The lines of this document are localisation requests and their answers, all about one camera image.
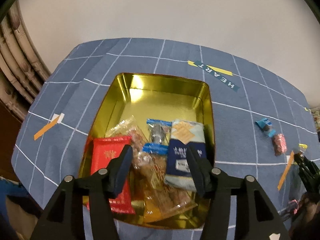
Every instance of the yellow tape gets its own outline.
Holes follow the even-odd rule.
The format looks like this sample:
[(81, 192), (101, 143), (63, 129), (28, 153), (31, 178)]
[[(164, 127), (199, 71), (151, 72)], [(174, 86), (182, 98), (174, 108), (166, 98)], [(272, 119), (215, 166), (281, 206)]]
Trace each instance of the yellow tape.
[[(193, 61), (188, 60), (188, 64), (191, 65), (191, 66), (197, 67), (197, 65)], [(206, 66), (211, 68), (212, 70), (214, 70), (216, 72), (223, 73), (223, 74), (229, 75), (229, 76), (233, 76), (231, 71), (224, 70), (222, 68), (212, 67), (212, 66), (209, 66), (209, 65), (206, 65)]]

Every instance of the grid pattern tablecloth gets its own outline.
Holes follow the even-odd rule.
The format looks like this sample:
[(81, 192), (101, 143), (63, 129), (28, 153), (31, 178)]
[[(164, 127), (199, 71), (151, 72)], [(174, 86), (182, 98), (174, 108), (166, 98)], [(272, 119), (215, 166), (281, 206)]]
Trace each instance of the grid pattern tablecloth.
[[(201, 68), (197, 61), (232, 71), (227, 76), (238, 92)], [(254, 121), (268, 117), (285, 135), (288, 152), (304, 143), (307, 157), (320, 163), (318, 137), (304, 95), (286, 80), (231, 54), (169, 40), (111, 39), (74, 48), (45, 82), (17, 137), (14, 170), (30, 194), (45, 207), (66, 175), (77, 176), (88, 132), (114, 77), (121, 72), (159, 73), (205, 81), (210, 86), (216, 136), (216, 166), (231, 176), (254, 175), (271, 201), (282, 210), (300, 198), (303, 187), (293, 167), (280, 191), (277, 185), (285, 156), (276, 157), (271, 139)], [(53, 114), (64, 113), (41, 138), (33, 135)], [(231, 200), (228, 239), (235, 230), (236, 200)], [(84, 209), (87, 239), (92, 239), (89, 213)], [(116, 222), (121, 239), (199, 239), (201, 230), (155, 230)]]

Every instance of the orange tape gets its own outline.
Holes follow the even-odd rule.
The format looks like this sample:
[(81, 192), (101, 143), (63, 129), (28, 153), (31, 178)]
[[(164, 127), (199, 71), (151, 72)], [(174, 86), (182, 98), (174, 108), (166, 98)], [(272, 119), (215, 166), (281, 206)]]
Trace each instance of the orange tape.
[(56, 119), (52, 120), (52, 122), (46, 124), (44, 127), (41, 128), (41, 130), (39, 132), (37, 132), (35, 135), (34, 135), (34, 140), (37, 140), (39, 137), (41, 137), (42, 135), (44, 135), (44, 133), (51, 129), (52, 127), (55, 126), (55, 124), (58, 122), (58, 119), (59, 119), (60, 116), (56, 117)]
[(286, 168), (284, 169), (284, 172), (282, 173), (282, 176), (281, 176), (281, 178), (280, 178), (279, 185), (278, 185), (278, 190), (281, 189), (282, 184), (284, 183), (284, 180), (285, 180), (285, 178), (287, 177), (287, 174), (288, 174), (289, 169), (290, 169), (290, 167), (291, 167), (291, 165), (292, 165), (293, 159), (294, 159), (294, 153), (293, 153), (293, 151), (292, 151), (291, 154), (290, 154), (290, 158), (289, 158), (289, 161), (288, 161), (288, 165), (287, 165)]

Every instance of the red wrapper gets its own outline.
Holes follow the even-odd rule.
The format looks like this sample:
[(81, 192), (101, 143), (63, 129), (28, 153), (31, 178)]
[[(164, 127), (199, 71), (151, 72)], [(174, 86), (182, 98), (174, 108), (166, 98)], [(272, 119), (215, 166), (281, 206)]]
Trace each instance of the red wrapper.
[[(93, 154), (91, 174), (99, 169), (106, 168), (113, 158), (119, 157), (124, 145), (131, 143), (131, 136), (111, 138), (96, 138), (93, 140)], [(131, 196), (128, 181), (124, 183), (122, 192), (116, 199), (109, 199), (112, 212), (135, 214), (131, 206)]]
[(276, 134), (273, 137), (273, 146), (275, 148), (276, 156), (279, 156), (287, 151), (287, 143), (285, 142), (285, 138), (282, 133)]

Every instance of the table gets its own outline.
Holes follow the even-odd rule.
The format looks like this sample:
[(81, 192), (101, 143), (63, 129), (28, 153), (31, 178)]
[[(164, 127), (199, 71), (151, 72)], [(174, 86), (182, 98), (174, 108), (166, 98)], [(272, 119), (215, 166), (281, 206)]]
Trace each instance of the table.
[[(234, 91), (205, 70), (188, 64), (229, 70), (223, 76), (239, 87)], [(275, 156), (271, 139), (254, 123), (267, 117), (287, 142), (287, 155), (298, 143), (306, 156), (320, 164), (318, 136), (304, 95), (286, 80), (245, 59), (183, 42), (121, 38), (91, 41), (75, 47), (45, 82), (29, 109), (15, 144), (12, 166), (33, 198), (44, 208), (66, 175), (77, 176), (94, 117), (118, 73), (157, 73), (206, 82), (210, 87), (216, 140), (216, 163), (231, 176), (254, 175), (277, 210), (299, 199), (303, 185), (297, 166), (291, 168), (280, 191), (285, 155)], [(41, 138), (33, 135), (53, 114), (64, 113)], [(228, 239), (235, 230), (236, 200), (231, 199)], [(86, 238), (92, 239), (89, 212), (84, 209)], [(121, 239), (199, 239), (201, 229), (155, 230), (116, 222)]]

